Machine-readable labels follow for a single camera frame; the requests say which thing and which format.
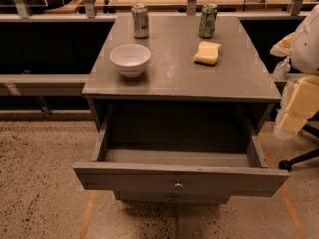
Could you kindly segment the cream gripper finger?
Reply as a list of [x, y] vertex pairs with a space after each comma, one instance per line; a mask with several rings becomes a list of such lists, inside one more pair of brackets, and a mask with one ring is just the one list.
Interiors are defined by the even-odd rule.
[[270, 49], [270, 54], [277, 57], [286, 57], [291, 55], [292, 41], [294, 38], [294, 32], [288, 34]]
[[318, 111], [319, 76], [289, 81], [284, 87], [275, 120], [275, 137], [281, 140], [293, 138]]

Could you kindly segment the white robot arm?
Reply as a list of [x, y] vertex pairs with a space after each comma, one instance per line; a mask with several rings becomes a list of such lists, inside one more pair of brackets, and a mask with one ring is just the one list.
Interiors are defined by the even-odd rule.
[[274, 77], [287, 69], [288, 62], [305, 74], [284, 87], [281, 108], [275, 120], [274, 135], [279, 139], [289, 139], [319, 111], [319, 5], [293, 33], [273, 45], [270, 53], [285, 58], [277, 64]]

